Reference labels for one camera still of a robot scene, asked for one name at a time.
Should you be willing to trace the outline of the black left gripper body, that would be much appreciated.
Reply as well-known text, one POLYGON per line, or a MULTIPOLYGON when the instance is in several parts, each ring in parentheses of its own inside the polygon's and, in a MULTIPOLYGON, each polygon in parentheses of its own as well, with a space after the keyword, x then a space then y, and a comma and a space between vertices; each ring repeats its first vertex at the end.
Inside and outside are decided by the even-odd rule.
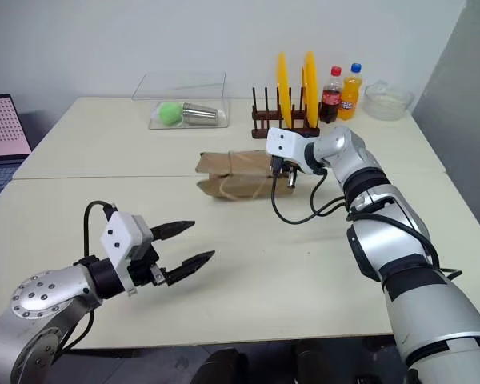
POLYGON ((149 246, 141 258, 130 262, 127 270, 135 287, 148 283, 154 286, 166 284, 166 270, 158 266, 158 260, 158 253, 152 246, 149 246))

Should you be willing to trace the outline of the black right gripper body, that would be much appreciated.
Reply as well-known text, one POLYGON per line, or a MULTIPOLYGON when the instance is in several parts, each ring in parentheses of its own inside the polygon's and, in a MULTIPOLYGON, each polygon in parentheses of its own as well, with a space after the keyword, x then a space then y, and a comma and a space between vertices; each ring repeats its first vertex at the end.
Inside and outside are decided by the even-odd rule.
POLYGON ((285 160, 282 165, 282 171, 287 175, 288 178, 287 187, 295 188, 298 175, 302 173, 300 165, 289 160, 285 160))

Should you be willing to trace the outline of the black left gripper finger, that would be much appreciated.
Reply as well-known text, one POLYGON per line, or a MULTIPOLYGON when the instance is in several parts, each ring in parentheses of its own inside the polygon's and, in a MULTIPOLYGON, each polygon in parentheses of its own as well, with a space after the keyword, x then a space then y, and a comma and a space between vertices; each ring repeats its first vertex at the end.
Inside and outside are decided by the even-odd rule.
POLYGON ((161 225, 152 227, 150 231, 153 236, 153 242, 164 241, 164 240, 167 240, 168 238, 177 236, 181 232, 188 230, 194 225, 195 225, 195 221, 181 220, 181 221, 163 223, 161 225))
POLYGON ((201 269, 215 255, 215 250, 209 250, 188 258, 173 270, 165 272, 165 282, 168 286, 188 278, 201 269))

